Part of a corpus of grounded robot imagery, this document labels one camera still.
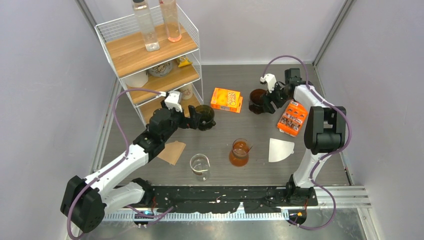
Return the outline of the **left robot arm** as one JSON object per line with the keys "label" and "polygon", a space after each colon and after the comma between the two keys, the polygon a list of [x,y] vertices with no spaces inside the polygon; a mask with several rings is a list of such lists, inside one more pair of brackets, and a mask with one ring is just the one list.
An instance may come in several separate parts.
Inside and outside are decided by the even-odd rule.
{"label": "left robot arm", "polygon": [[71,225],[89,233],[109,213],[126,205],[138,203],[148,207],[153,202],[153,193],[144,183],[130,182],[120,188],[116,185],[157,157],[177,129],[197,129],[202,117],[192,105],[188,107],[189,117],[175,108],[167,108],[164,101],[161,105],[154,111],[146,129],[120,156],[84,178],[75,175],[67,182],[60,211],[67,217],[70,238],[76,239]]}

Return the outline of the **white paper coffee filter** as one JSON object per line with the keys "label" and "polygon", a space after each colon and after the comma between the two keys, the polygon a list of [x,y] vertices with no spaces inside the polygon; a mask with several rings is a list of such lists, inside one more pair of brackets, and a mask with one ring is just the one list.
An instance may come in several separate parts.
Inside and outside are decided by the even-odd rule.
{"label": "white paper coffee filter", "polygon": [[268,149],[268,162],[276,163],[285,160],[294,153],[294,147],[294,142],[270,138]]}

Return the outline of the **amber brown glass dripper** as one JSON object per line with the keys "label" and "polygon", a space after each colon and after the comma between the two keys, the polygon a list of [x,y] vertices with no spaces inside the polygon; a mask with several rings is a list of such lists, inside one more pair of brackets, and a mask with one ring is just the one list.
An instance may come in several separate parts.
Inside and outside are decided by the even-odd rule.
{"label": "amber brown glass dripper", "polygon": [[255,89],[249,94],[249,104],[248,109],[254,114],[264,113],[264,101],[263,95],[266,94],[264,89]]}

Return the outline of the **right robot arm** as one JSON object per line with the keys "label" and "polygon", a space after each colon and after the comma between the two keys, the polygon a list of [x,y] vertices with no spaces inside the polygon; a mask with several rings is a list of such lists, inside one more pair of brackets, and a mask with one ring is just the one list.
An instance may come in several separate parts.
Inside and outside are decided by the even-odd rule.
{"label": "right robot arm", "polygon": [[283,85],[271,73],[260,77],[260,83],[267,86],[262,96],[263,110],[273,114],[285,102],[293,101],[308,111],[303,135],[306,151],[286,183],[285,192],[288,203],[299,205],[306,194],[311,195],[318,173],[330,155],[345,146],[346,109],[328,103],[308,80],[301,78],[300,69],[285,70],[284,77]]}

